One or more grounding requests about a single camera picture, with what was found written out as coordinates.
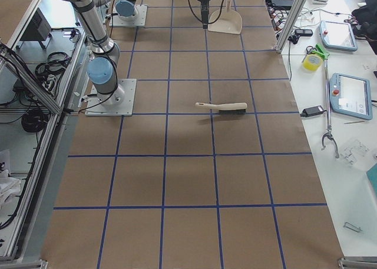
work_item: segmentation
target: black round object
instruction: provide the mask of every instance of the black round object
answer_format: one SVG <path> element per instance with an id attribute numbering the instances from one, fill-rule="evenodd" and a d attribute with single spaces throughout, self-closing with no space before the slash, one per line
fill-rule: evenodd
<path id="1" fill-rule="evenodd" d="M 42 131 L 47 124 L 48 117 L 40 109 L 32 109 L 21 118 L 21 125 L 25 132 Z"/>

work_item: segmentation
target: metal mounting plate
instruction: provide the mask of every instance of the metal mounting plate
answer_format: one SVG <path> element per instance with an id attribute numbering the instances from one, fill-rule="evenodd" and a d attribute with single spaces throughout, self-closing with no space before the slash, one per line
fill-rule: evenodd
<path id="1" fill-rule="evenodd" d="M 135 26 L 145 26 L 145 21 L 147 19 L 147 5 L 135 5 L 137 10 L 139 11 L 139 15 L 135 20 L 132 21 L 123 21 L 118 16 L 113 16 L 113 21 L 110 21 L 110 26 L 114 28 L 127 28 L 127 27 L 135 27 Z"/>
<path id="2" fill-rule="evenodd" d="M 119 79 L 118 83 L 123 87 L 125 91 L 124 100 L 115 105 L 98 105 L 93 108 L 85 110 L 86 116 L 132 116 L 134 108 L 135 91 L 136 91 L 136 79 Z M 92 87 L 91 94 L 96 94 L 97 90 Z M 88 101 L 88 107 L 98 104 L 98 98 L 90 98 Z"/>

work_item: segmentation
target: blue joint cap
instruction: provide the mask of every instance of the blue joint cap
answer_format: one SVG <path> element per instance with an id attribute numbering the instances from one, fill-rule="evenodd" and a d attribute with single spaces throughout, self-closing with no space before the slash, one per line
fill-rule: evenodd
<path id="1" fill-rule="evenodd" d="M 118 0 L 115 3 L 115 8 L 120 16 L 132 16 L 135 11 L 135 4 L 128 0 Z"/>
<path id="2" fill-rule="evenodd" d="M 106 84 L 113 75 L 113 66 L 104 57 L 97 57 L 88 64 L 87 73 L 90 80 L 96 85 Z"/>

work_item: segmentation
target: reacher grabber tool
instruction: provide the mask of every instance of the reacher grabber tool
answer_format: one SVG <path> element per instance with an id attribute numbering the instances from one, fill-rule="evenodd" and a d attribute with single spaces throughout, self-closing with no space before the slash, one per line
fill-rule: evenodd
<path id="1" fill-rule="evenodd" d="M 328 53 L 327 50 L 321 45 L 316 45 L 316 54 L 318 54 L 321 58 L 323 58 L 324 61 L 324 67 L 325 67 L 325 87 L 326 87 L 326 117 L 327 117 L 327 132 L 324 133 L 322 136 L 322 150 L 326 148 L 325 145 L 325 138 L 327 138 L 329 141 L 332 141 L 335 145 L 335 158 L 339 158 L 339 151 L 338 151 L 338 145 L 336 144 L 336 141 L 332 135 L 332 127 L 331 127 L 331 108 L 330 108 L 330 81 L 329 81 L 329 66 L 328 66 L 328 59 L 330 53 Z"/>

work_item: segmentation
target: white table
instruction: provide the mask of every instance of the white table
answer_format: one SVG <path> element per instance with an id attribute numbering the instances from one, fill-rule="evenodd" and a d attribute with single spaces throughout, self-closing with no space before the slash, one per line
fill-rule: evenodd
<path id="1" fill-rule="evenodd" d="M 330 12 L 349 13 L 343 0 L 329 0 L 327 5 L 314 5 L 307 1 L 305 7 L 309 9 L 320 7 Z M 314 12 L 314 15 L 315 23 L 318 23 L 319 11 Z M 344 15 L 336 16 L 322 11 L 320 15 L 322 19 L 328 21 L 343 21 L 346 18 Z M 316 72 L 308 72 L 302 67 L 305 48 L 320 43 L 318 26 L 311 29 L 314 32 L 313 36 L 301 37 L 299 43 L 292 45 L 290 51 L 291 83 L 300 111 L 316 105 L 326 107 L 323 65 Z M 359 49 L 353 53 L 329 50 L 329 76 L 337 72 L 366 78 L 371 82 L 372 99 L 377 99 L 377 79 L 373 74 L 373 71 L 377 71 L 377 56 L 365 41 L 358 41 L 358 47 Z M 289 74 L 287 53 L 288 45 L 285 46 L 282 54 Z M 322 135 L 326 132 L 326 114 L 303 118 L 323 192 L 340 246 L 346 257 L 377 257 L 377 198 L 365 173 L 377 163 L 372 156 L 373 151 L 377 151 L 377 109 L 373 109 L 373 112 L 375 114 L 373 120 L 349 125 L 344 123 L 358 119 L 332 113 L 333 136 L 339 147 L 356 138 L 370 149 L 365 157 L 356 155 L 358 161 L 354 165 L 349 165 L 342 159 L 335 159 L 334 145 L 328 140 L 325 140 L 326 149 L 321 150 Z M 362 232 L 356 233 L 344 228 L 345 222 L 361 227 Z"/>

